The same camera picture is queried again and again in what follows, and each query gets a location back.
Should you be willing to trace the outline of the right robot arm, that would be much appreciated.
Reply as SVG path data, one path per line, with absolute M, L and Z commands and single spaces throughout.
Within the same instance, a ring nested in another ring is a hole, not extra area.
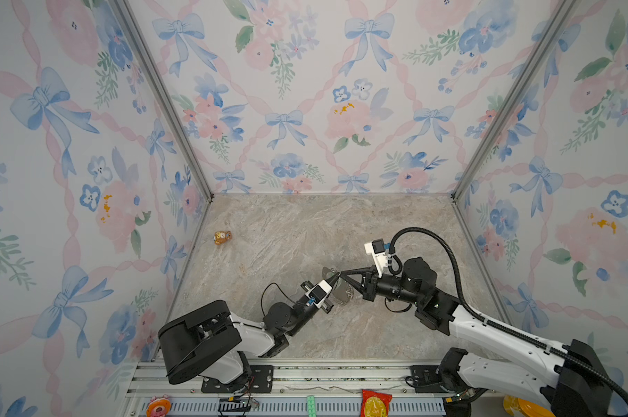
M 451 394 L 493 390 L 548 408 L 556 416 L 606 416 L 611 389 L 608 374 L 591 347 L 536 338 L 520 329 L 478 314 L 437 288 L 437 273 L 422 258 L 409 259 L 396 275 L 376 267 L 342 271 L 345 280 L 365 300 L 381 296 L 406 302 L 428 329 L 473 342 L 499 355 L 483 358 L 452 347 L 437 371 L 415 381 L 424 392 L 439 387 Z

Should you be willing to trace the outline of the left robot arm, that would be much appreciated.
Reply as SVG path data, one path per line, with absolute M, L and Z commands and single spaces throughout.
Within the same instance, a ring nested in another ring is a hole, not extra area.
M 329 298 L 338 279 L 329 272 L 316 285 L 306 281 L 296 302 L 273 304 L 261 322 L 243 319 L 216 300 L 166 323 L 158 339 L 168 382 L 179 385 L 202 376 L 205 393 L 248 389 L 253 378 L 248 358 L 276 356 L 318 312 L 331 312 Z

